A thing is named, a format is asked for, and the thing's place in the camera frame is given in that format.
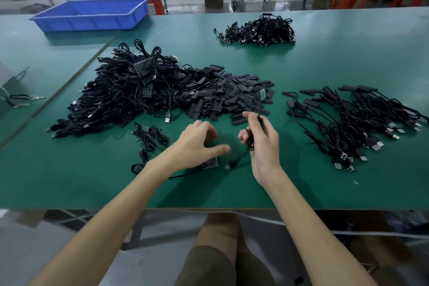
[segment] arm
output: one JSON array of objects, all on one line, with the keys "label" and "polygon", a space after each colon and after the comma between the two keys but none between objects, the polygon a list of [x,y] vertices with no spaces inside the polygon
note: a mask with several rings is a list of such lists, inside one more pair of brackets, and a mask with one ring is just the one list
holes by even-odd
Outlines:
[{"label": "arm", "polygon": [[[267,191],[303,259],[314,286],[377,285],[356,258],[330,232],[280,166],[278,134],[268,119],[265,129],[257,115],[243,112],[254,136],[252,171]],[[239,133],[245,143],[247,130]]]},{"label": "arm", "polygon": [[192,168],[228,153],[228,145],[205,148],[207,137],[217,138],[208,122],[189,125],[177,142],[155,159],[49,262],[30,286],[98,285],[126,235],[153,192],[174,172]]}]

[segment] green workbench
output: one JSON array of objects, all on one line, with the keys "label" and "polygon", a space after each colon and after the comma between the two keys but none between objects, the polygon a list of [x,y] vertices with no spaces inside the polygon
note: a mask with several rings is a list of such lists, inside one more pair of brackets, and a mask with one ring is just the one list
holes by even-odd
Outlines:
[{"label": "green workbench", "polygon": [[[407,131],[398,141],[381,136],[385,147],[367,150],[368,162],[356,171],[337,170],[319,152],[291,117],[285,114],[282,91],[336,88],[364,84],[429,113],[429,8],[297,11],[277,13],[293,19],[295,46],[278,44],[224,45],[213,28],[257,18],[257,13],[147,17],[136,29],[122,32],[111,46],[140,38],[147,51],[162,48],[181,64],[223,65],[237,75],[257,74],[276,83],[269,119],[280,135],[283,168],[315,209],[428,209],[429,166],[426,165],[429,127]],[[108,56],[110,48],[102,56]],[[67,105],[92,80],[91,65],[54,99],[0,153],[0,208],[100,208],[133,178],[140,143],[131,135],[134,125],[112,127],[100,134],[52,139],[45,129],[65,117]],[[164,113],[141,115],[136,121],[156,125],[173,141],[192,120],[179,110],[170,123]],[[250,159],[225,170],[228,159],[244,150],[229,115],[214,122],[220,143],[232,153],[219,168],[166,181],[149,207],[272,208],[269,197],[254,180]]]},{"label": "green workbench", "polygon": [[40,111],[68,80],[84,69],[118,32],[43,33],[27,15],[0,16],[0,59],[14,75],[4,85],[10,94],[45,96],[28,107],[12,109],[0,101],[0,148]]}]

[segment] shorts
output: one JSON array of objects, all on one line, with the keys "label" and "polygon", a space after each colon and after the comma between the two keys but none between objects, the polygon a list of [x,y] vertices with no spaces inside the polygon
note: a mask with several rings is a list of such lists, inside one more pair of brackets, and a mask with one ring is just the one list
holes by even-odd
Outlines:
[{"label": "shorts", "polygon": [[186,257],[174,286],[274,286],[274,278],[260,259],[238,253],[236,266],[222,251],[208,245],[196,246]]}]

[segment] forearm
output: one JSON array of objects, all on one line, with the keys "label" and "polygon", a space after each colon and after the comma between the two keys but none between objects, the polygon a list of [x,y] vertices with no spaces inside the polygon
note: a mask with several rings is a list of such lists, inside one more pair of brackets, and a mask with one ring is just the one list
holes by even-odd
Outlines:
[{"label": "forearm", "polygon": [[266,190],[280,213],[314,286],[377,285],[329,231],[283,170]]},{"label": "forearm", "polygon": [[98,285],[155,189],[173,172],[150,161],[49,262],[30,286]]}]

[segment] fan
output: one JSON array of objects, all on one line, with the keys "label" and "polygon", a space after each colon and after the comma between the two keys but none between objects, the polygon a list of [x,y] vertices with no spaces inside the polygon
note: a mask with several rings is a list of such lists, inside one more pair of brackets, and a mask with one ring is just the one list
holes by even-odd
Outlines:
[{"label": "fan", "polygon": [[244,0],[230,0],[230,1],[231,1],[231,7],[233,9],[233,12],[239,12],[239,13],[246,12],[246,6],[244,4]]}]

